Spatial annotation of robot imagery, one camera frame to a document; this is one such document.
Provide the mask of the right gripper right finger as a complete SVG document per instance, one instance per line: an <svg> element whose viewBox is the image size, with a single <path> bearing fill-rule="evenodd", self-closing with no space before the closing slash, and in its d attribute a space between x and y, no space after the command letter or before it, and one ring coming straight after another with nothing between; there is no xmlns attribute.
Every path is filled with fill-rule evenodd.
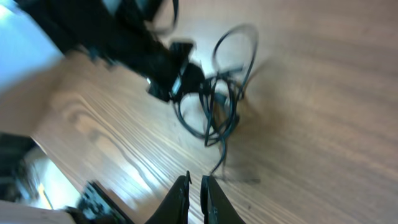
<svg viewBox="0 0 398 224"><path fill-rule="evenodd" d="M204 224L245 224L213 176L202 177L200 205Z"/></svg>

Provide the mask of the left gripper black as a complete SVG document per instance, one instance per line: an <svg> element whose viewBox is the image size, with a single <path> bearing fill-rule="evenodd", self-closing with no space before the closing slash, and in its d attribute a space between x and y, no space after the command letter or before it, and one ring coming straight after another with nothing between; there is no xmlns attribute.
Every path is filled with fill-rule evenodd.
<svg viewBox="0 0 398 224"><path fill-rule="evenodd" d="M194 46L193 42L172 42L169 47L171 74L160 81L150 80L148 94L158 100L175 103L184 95L199 91L205 76L198 65L189 61Z"/></svg>

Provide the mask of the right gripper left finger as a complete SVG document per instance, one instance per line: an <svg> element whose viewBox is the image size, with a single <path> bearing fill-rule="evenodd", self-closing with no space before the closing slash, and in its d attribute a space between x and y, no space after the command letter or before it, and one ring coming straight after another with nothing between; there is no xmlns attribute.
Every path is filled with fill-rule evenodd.
<svg viewBox="0 0 398 224"><path fill-rule="evenodd" d="M189 171L180 175L146 224L187 224L191 183Z"/></svg>

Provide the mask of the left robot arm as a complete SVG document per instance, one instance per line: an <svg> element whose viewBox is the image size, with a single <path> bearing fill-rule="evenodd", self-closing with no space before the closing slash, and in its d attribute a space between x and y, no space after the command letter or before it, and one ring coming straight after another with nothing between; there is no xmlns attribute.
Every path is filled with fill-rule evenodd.
<svg viewBox="0 0 398 224"><path fill-rule="evenodd" d="M172 32L178 19L173 2L170 27L151 30L163 0L28 0L17 6L28 13L62 53L82 45L92 59L121 64L149 79L148 93L162 101L178 102L204 86L202 69L188 56L193 42L165 47L157 36Z"/></svg>

